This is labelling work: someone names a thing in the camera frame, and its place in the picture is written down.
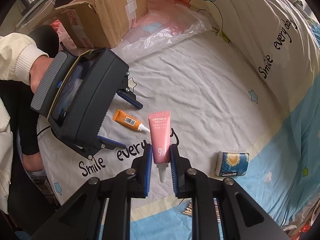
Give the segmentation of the person's hand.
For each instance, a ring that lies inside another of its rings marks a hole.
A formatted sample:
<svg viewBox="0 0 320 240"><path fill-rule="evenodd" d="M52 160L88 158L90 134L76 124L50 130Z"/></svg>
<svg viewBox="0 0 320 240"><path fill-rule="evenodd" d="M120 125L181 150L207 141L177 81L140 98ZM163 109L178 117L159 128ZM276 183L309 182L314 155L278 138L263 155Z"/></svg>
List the person's hand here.
<svg viewBox="0 0 320 240"><path fill-rule="evenodd" d="M42 55L33 63L30 69L30 87L34 94L52 61L53 58Z"/></svg>

